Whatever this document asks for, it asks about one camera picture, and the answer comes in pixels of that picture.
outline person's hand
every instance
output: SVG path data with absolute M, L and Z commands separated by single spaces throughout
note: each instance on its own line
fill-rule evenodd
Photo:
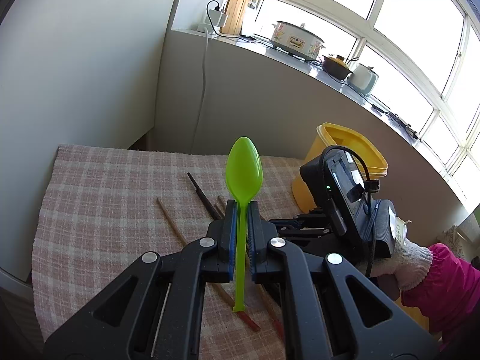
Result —
M 393 255 L 389 259 L 376 259 L 373 262 L 370 276 L 376 278 L 382 275 L 394 274 L 398 287 L 408 291 L 420 284 L 428 274 L 432 254 L 426 247 L 405 239 L 405 242 L 395 244 Z M 367 262 L 357 264 L 356 268 L 365 274 Z

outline yellow plastic container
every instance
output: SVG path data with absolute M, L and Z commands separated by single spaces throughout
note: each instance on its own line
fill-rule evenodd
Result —
M 332 123 L 323 123 L 317 127 L 317 136 L 305 157 L 304 163 L 322 154 L 323 149 L 330 145 L 342 145 L 354 150 L 365 161 L 371 179 L 378 179 L 387 175 L 387 161 L 367 138 L 354 130 Z M 362 165 L 357 160 L 355 161 L 363 177 L 365 177 Z M 292 182 L 292 192 L 303 212 L 307 213 L 316 207 L 314 198 L 300 177 L 300 173 Z

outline windowsill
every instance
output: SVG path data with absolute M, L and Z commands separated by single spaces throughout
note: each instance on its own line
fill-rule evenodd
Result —
M 197 36 L 205 36 L 203 32 L 198 31 L 175 31 L 186 32 Z M 473 201 L 472 199 L 467 199 L 465 197 L 453 177 L 447 173 L 443 163 L 441 163 L 441 161 L 436 157 L 436 155 L 433 154 L 431 150 L 425 144 L 423 144 L 423 142 L 421 142 L 421 140 L 415 140 L 414 138 L 410 137 L 403 128 L 401 128 L 397 123 L 391 120 L 384 113 L 379 112 L 378 110 L 373 108 L 366 99 L 364 99 L 360 94 L 356 93 L 356 91 L 354 91 L 350 86 L 337 82 L 328 73 L 324 72 L 321 67 L 309 64 L 294 56 L 288 55 L 285 52 L 275 50 L 260 43 L 242 42 L 237 39 L 218 37 L 217 35 L 210 36 L 210 38 L 218 40 L 220 42 L 230 43 L 238 47 L 253 51 L 254 53 L 264 55 L 265 57 L 283 63 L 293 69 L 296 69 L 297 71 L 301 71 L 302 73 L 311 76 L 312 78 L 320 81 L 321 83 L 329 86 L 330 88 L 335 89 L 339 93 L 342 93 L 343 95 L 345 95 L 345 97 L 356 102 L 360 107 L 363 107 L 372 115 L 375 115 L 378 119 L 383 121 L 383 123 L 392 128 L 392 130 L 394 130 L 398 135 L 400 135 L 410 146 L 417 150 L 417 152 L 420 153 L 426 159 L 426 161 L 440 174 L 440 176 L 445 180 L 448 186 L 450 186 L 452 191 L 458 197 L 460 202 L 462 202 L 468 212 L 472 212 L 479 204 L 478 201 Z M 375 103 L 375 100 L 373 98 L 370 98 L 369 101 Z

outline rice cooker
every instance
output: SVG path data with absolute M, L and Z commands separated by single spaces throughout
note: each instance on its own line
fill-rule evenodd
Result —
M 370 95 L 378 80 L 378 74 L 372 69 L 370 66 L 357 63 L 352 74 L 346 79 L 347 83 L 364 96 Z
M 280 47 L 290 54 L 305 59 L 317 59 L 323 46 L 323 40 L 305 29 L 305 23 L 296 26 L 286 21 L 278 21 L 270 42 L 275 48 Z

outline table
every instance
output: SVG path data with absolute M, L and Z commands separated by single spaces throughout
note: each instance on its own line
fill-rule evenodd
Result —
M 290 189 L 301 160 L 261 157 L 257 197 L 266 219 L 300 212 Z M 32 253 L 35 312 L 44 339 L 146 251 L 181 250 L 155 200 L 160 197 L 191 242 L 210 218 L 187 177 L 214 202 L 230 198 L 226 156 L 60 146 L 42 202 Z M 232 283 L 224 285 L 231 295 Z M 203 359 L 283 359 L 283 345 L 261 303 L 247 297 L 255 333 L 213 292 L 205 290 L 200 354 Z

